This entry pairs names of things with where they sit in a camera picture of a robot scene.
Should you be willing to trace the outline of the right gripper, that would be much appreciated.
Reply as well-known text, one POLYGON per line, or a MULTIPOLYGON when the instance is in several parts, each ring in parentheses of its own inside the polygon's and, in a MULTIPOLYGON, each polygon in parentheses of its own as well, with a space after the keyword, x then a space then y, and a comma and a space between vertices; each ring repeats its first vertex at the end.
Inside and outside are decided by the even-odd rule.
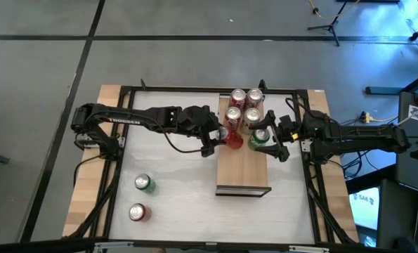
POLYGON ((289 158, 289 151, 284 143, 293 143, 299 139, 301 135, 301 125, 292 121, 289 115, 280 117, 277 124, 275 123, 275 119, 274 111, 268 110, 265 117, 260 122, 253 124, 253 130, 267 129, 270 127, 273 132, 273 141, 275 143, 275 145, 257 147, 256 152, 265 153, 273 156, 280 162, 286 162, 289 158))

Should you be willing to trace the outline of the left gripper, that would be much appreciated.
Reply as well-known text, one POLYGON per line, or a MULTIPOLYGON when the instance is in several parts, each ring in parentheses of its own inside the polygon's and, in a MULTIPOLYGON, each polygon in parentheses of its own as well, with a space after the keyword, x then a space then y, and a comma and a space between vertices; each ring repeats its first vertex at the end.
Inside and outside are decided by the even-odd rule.
POLYGON ((214 154, 216 139, 208 135, 212 131, 218 131, 222 127, 218 117, 211 111, 208 105, 190 106, 180 112, 180 133, 186 136, 201 137, 201 156, 209 157, 214 154))

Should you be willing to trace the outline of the green Sprite can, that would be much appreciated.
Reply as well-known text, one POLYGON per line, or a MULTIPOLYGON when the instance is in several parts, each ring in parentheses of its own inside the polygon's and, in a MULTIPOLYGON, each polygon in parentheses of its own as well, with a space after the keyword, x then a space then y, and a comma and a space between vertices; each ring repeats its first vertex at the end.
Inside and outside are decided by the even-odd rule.
POLYGON ((151 194, 155 191, 155 181, 148 174, 139 174, 134 180, 137 190, 151 194))
POLYGON ((264 146, 270 138, 269 130, 267 129, 255 129, 249 137, 248 146, 252 150, 256 150, 264 146))

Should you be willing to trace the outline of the red Coca-Cola Zero can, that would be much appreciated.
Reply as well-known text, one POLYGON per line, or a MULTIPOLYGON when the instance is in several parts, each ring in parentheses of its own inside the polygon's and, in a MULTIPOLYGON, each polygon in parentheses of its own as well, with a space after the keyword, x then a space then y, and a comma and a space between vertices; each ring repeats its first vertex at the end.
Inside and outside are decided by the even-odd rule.
POLYGON ((216 135, 219 143, 222 143, 233 150, 240 149, 243 144, 241 135, 226 126, 220 126, 216 135))

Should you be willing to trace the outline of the silver Diet Coke can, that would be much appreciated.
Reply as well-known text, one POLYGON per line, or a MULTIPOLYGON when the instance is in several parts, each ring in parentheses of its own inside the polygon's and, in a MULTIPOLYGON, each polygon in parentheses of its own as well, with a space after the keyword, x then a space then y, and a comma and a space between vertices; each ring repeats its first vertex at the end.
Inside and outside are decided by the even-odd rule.
POLYGON ((258 108, 262 102, 263 93, 260 89, 254 88, 247 92, 247 103, 245 104, 246 109, 258 108))
POLYGON ((244 111, 241 130, 244 134, 251 134, 252 130, 249 128, 252 124, 258 123, 261 120, 261 113, 256 108, 248 108, 244 111))

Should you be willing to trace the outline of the lit computer screen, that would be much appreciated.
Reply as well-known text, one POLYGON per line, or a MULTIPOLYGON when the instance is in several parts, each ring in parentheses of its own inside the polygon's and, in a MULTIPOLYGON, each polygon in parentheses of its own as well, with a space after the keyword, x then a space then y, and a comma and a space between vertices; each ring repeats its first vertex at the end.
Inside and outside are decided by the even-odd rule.
POLYGON ((377 229, 379 194, 379 187, 374 187, 349 195, 349 202, 356 225, 372 230, 377 229))

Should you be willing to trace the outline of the black tripod stand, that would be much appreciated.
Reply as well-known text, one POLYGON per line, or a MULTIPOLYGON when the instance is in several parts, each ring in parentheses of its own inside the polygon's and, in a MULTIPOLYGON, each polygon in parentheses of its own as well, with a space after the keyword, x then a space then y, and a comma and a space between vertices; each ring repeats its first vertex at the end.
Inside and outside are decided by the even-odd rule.
POLYGON ((338 36, 335 32, 335 25, 338 23, 339 17, 343 14, 347 2, 346 1, 343 2, 342 6, 339 9, 339 11, 337 12, 337 14, 334 15, 332 18, 326 18, 326 17, 320 15, 319 8, 315 6, 315 4, 313 3, 313 0, 307 0, 307 2, 311 6, 311 12, 312 12, 313 15, 316 15, 323 20, 329 20, 329 24, 327 24, 327 25, 312 26, 312 27, 308 27, 307 30, 308 31, 324 30, 324 31, 330 33, 332 35, 333 39, 334 39, 335 45, 337 47, 340 47, 339 38, 338 38, 338 36))

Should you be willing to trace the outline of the grey desk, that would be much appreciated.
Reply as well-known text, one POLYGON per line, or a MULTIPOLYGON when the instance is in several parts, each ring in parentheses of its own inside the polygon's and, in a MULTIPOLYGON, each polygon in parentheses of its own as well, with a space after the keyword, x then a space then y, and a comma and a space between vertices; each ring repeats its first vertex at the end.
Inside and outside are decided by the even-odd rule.
POLYGON ((398 126, 409 138, 410 148, 396 156, 396 181, 418 190, 418 159, 411 152, 418 151, 418 121, 409 119, 398 126))

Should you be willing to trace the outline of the black front crossbar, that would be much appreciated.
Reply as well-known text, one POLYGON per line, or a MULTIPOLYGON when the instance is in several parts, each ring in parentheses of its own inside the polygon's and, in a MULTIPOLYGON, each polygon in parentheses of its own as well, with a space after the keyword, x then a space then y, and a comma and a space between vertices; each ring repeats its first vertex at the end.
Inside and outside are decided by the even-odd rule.
POLYGON ((361 244, 336 244, 316 242, 314 244, 275 244, 239 242, 174 242, 154 240, 110 240, 108 238, 62 238, 32 242, 0 244, 0 253, 73 253, 112 248, 176 248, 182 250, 200 249, 204 251, 276 251, 305 253, 418 253, 401 249, 366 247, 361 244))

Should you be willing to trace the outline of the wooden shelf black frame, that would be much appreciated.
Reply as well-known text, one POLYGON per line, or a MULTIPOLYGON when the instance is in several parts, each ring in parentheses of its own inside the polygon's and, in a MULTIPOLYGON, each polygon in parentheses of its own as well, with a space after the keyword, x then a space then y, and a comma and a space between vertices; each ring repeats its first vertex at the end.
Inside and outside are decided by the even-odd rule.
POLYGON ((233 150, 224 144, 218 147, 215 194, 263 197, 271 191, 266 155, 249 148, 249 135, 237 133, 243 139, 240 149, 233 150))

